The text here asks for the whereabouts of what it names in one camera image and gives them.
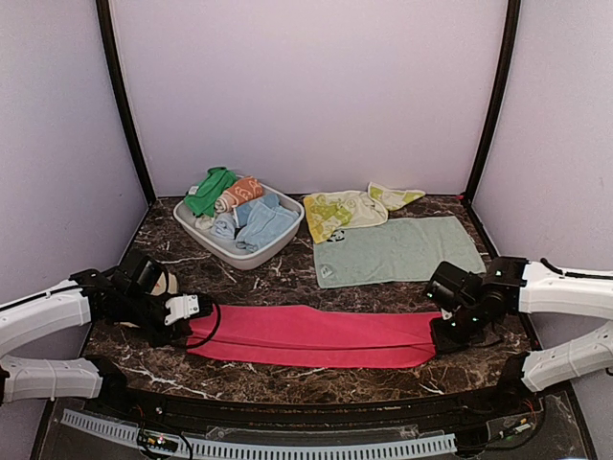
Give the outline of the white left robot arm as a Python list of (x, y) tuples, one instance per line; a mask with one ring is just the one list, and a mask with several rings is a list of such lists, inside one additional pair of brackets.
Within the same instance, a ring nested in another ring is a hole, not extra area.
[(123, 372), (104, 356), (23, 358), (14, 351), (60, 331), (106, 320), (136, 327), (152, 346), (179, 338), (200, 313), (195, 294), (181, 294), (174, 275), (138, 253), (99, 271), (86, 269), (1, 307), (1, 402), (97, 399), (115, 418), (135, 409)]

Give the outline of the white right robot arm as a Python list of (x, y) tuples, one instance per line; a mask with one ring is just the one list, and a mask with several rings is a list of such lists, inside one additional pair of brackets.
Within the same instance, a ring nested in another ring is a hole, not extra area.
[(426, 296), (440, 309), (430, 323), (437, 354), (468, 348), (508, 315), (535, 318), (543, 344), (509, 357), (488, 406), (510, 415), (526, 395), (612, 368), (612, 274), (556, 267), (546, 259), (498, 257), (476, 274), (442, 262)]

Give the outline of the pink microfibre towel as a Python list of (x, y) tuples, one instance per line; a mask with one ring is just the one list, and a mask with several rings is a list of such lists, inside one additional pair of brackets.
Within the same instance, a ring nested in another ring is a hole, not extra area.
[(290, 367), (398, 369), (435, 356), (437, 312), (356, 313), (304, 305), (223, 305), (215, 336), (192, 355)]

